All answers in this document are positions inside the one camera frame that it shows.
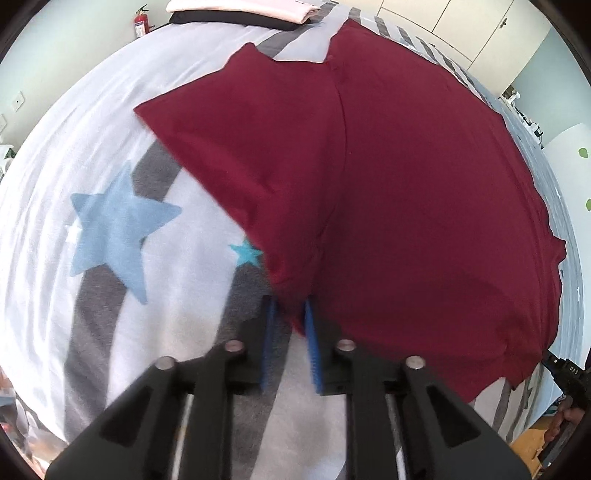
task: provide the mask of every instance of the black folded cloth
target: black folded cloth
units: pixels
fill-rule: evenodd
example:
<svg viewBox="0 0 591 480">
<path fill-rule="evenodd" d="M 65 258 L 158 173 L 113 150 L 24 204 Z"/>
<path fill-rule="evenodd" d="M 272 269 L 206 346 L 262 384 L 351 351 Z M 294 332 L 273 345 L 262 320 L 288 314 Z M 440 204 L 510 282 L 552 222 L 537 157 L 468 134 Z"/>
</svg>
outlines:
<svg viewBox="0 0 591 480">
<path fill-rule="evenodd" d="M 184 10 L 173 13 L 170 23 L 183 24 L 192 22 L 221 22 L 253 27 L 275 28 L 276 30 L 294 31 L 296 28 L 310 23 L 310 19 L 303 24 L 279 20 L 278 18 L 250 12 L 230 12 L 225 10 Z"/>
</svg>

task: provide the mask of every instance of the pink folded towel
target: pink folded towel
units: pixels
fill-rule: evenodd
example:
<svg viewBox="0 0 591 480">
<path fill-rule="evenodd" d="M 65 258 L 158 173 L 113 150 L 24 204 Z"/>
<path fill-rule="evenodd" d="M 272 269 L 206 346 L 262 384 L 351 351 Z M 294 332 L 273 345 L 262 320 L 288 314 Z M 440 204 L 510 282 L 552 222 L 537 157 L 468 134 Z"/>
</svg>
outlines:
<svg viewBox="0 0 591 480">
<path fill-rule="evenodd" d="M 185 10 L 249 12 L 302 24 L 320 8 L 298 0 L 171 0 L 166 7 L 169 13 Z"/>
</svg>

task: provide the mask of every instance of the wall outlet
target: wall outlet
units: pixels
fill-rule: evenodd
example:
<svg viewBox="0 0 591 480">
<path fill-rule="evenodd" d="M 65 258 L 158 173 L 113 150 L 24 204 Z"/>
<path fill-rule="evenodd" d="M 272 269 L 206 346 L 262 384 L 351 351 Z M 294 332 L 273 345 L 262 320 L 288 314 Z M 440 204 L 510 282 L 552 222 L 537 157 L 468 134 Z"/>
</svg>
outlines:
<svg viewBox="0 0 591 480">
<path fill-rule="evenodd" d="M 22 92 L 18 92 L 18 95 L 12 101 L 12 109 L 18 112 L 18 109 L 22 107 L 23 103 L 25 103 L 25 97 L 23 97 Z"/>
</svg>

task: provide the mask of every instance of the fire extinguisher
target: fire extinguisher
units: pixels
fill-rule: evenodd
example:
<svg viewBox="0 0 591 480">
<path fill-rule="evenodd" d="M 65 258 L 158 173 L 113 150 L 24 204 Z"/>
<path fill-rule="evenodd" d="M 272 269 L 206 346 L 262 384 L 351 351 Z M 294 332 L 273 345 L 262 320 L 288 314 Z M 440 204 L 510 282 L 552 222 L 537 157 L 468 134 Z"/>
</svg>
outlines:
<svg viewBox="0 0 591 480">
<path fill-rule="evenodd" d="M 135 13 L 135 36 L 138 38 L 150 33 L 150 22 L 148 21 L 148 15 L 146 13 L 149 10 L 146 10 L 146 7 L 147 5 L 144 5 Z"/>
</svg>

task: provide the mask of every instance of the bedsheet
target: bedsheet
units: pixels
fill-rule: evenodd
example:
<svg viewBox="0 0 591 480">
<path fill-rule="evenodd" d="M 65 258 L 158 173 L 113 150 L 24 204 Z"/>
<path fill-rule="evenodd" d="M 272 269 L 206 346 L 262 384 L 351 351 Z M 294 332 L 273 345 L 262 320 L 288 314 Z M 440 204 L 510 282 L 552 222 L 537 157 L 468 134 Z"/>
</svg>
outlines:
<svg viewBox="0 0 591 480">
<path fill-rule="evenodd" d="M 404 29 L 335 2 L 322 6 L 320 22 L 294 32 L 168 25 L 124 47 L 64 94 L 0 184 L 0 365 L 56 435 L 74 438 L 159 356 L 183 361 L 231 338 L 269 292 L 244 232 L 170 158 L 133 108 L 219 70 L 247 42 L 276 60 L 323 61 L 348 18 L 441 65 L 504 115 L 554 234 L 567 241 L 553 351 L 576 350 L 580 267 L 560 189 L 523 127 L 461 67 Z M 121 252 L 101 250 L 104 244 L 83 236 L 89 218 L 81 212 L 100 216 L 118 202 L 129 206 L 118 221 L 137 217 L 129 269 Z M 147 232 L 140 249 L 137 239 Z M 87 248 L 76 259 L 81 242 Z M 336 478 L 345 454 L 343 400 L 314 395 L 305 340 L 286 325 L 278 328 L 269 391 L 237 406 L 236 437 L 248 432 L 249 440 L 235 447 L 236 478 Z M 511 441 L 552 395 L 538 367 L 515 391 L 499 379 L 473 405 Z"/>
</svg>

